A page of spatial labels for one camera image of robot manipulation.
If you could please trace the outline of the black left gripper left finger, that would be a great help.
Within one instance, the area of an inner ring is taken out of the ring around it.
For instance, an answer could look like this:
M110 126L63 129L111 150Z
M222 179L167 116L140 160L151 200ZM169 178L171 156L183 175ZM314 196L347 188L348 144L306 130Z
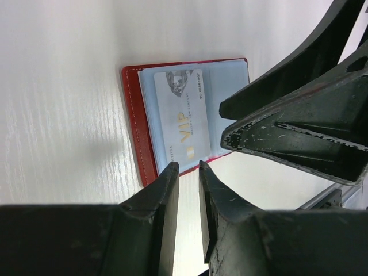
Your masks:
M118 275L172 275L178 196L179 164L171 162L152 183L120 205Z

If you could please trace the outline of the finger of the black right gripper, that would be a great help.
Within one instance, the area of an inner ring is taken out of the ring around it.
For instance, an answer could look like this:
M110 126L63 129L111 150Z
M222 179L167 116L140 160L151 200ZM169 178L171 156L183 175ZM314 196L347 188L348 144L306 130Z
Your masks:
M335 67L363 4L363 1L333 1L317 27L297 49L220 104L220 116L243 118Z
M356 185L367 175L367 83L291 93L226 127L221 146Z

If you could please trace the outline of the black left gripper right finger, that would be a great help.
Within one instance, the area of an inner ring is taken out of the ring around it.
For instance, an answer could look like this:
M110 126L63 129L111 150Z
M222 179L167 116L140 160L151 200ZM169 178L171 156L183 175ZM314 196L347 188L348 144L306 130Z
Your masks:
M255 217L259 208L218 179L200 161L199 194L204 262L209 275L267 275Z

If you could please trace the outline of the red leather card holder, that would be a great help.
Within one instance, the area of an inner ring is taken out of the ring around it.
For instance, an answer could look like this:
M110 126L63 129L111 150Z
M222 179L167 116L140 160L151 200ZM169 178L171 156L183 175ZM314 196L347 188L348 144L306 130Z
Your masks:
M125 102L133 134L133 148L137 157L138 173L143 187L148 186L158 177L157 162L154 157L152 139L149 130L146 110L143 100L143 89L139 81L139 73L149 68L168 68L169 66L211 65L234 62L235 59L214 59L197 62L173 62L140 64L125 66L121 69L121 80L124 88Z

